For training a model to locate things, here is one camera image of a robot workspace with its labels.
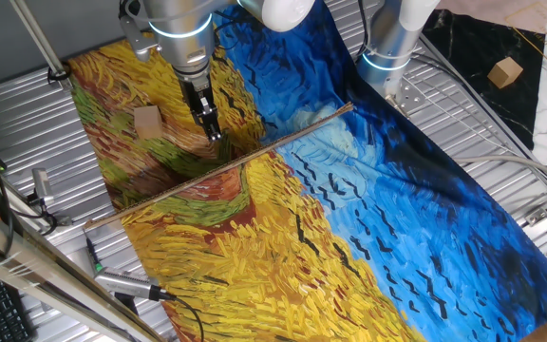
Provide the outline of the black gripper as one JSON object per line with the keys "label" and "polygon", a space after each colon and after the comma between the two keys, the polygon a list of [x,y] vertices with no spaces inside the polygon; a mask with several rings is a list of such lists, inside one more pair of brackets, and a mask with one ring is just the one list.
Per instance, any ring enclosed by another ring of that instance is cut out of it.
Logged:
{"label": "black gripper", "polygon": [[184,101],[197,115],[198,123],[211,141],[221,139],[221,131],[214,109],[214,95],[211,86],[210,71],[204,70],[195,74],[178,73],[179,84]]}

